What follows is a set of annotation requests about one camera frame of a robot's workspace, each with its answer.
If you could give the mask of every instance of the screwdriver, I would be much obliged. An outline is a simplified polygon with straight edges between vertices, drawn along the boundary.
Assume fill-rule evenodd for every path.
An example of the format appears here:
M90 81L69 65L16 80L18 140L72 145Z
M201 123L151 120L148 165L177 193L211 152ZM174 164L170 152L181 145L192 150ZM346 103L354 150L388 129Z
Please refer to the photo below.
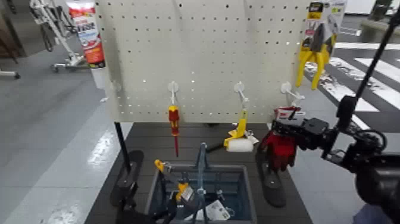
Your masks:
M179 135L179 130L178 130L178 122L179 122L179 112L178 112L178 106L176 105L171 105L168 108L169 116L168 119L171 122L171 128L172 128L172 136L174 136L174 141L175 141L175 153L176 157L179 156L179 148L178 148L178 135Z

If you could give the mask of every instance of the black stand leg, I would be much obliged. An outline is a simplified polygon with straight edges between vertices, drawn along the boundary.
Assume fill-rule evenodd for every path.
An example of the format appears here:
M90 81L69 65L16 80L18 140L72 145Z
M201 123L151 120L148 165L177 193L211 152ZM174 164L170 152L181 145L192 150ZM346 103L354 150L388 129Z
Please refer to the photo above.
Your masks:
M255 161L265 200L271 206L284 207L286 205L285 189L282 186L279 174L270 169L266 153L258 149Z
M119 122L114 122L114 124L124 160L124 164L110 195L110 203L117 207L120 206L123 200L126 200L126 197L131 195L132 189L137 188L135 185L140 168L142 167L144 154L142 151L131 151L128 153L121 124Z

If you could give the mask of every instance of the white wall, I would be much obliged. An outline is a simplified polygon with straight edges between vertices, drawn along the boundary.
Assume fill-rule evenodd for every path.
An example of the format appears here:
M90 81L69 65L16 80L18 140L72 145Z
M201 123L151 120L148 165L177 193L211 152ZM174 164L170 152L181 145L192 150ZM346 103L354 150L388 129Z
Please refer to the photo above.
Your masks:
M370 14L375 1L376 0L348 0L346 13Z

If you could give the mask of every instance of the pegboard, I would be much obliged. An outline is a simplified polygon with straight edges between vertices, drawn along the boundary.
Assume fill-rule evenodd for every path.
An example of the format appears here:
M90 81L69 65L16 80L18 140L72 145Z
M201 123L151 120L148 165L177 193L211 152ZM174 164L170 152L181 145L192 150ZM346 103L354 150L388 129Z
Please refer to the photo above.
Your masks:
M168 122L171 92L183 122L237 122L233 87L249 98L248 122L267 123L289 104L310 0L97 0L105 86L119 122Z

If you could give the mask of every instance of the red glove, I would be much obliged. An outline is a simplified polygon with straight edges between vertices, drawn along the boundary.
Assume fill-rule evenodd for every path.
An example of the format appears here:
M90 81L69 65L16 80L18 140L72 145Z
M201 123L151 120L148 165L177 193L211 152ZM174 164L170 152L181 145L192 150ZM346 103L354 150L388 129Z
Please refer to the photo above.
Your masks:
M275 135L270 131L262 140L261 148L267 149L270 168L285 171L287 166L295 164L296 142L288 136Z

